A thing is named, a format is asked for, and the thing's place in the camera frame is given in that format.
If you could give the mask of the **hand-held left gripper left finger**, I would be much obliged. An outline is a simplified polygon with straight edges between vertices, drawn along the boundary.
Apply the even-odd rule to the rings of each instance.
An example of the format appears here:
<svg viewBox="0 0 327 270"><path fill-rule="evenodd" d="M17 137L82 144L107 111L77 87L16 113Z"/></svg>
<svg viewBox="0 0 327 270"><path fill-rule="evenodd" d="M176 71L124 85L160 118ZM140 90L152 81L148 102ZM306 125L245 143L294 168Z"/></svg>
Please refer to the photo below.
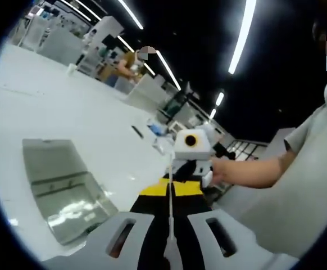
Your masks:
<svg viewBox="0 0 327 270"><path fill-rule="evenodd" d="M140 192L132 209L95 228L71 255L44 261L44 269L170 269L164 256L168 237L169 180Z"/></svg>

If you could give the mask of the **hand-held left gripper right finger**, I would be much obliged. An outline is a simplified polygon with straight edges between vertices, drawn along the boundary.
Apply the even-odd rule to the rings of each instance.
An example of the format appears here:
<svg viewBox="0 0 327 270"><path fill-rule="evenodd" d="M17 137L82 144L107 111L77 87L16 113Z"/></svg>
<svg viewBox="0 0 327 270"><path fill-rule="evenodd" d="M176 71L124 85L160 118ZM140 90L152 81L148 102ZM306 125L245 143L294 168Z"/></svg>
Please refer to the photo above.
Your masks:
<svg viewBox="0 0 327 270"><path fill-rule="evenodd" d="M188 215L206 269L291 269L298 259L262 248L255 234L221 209Z"/></svg>

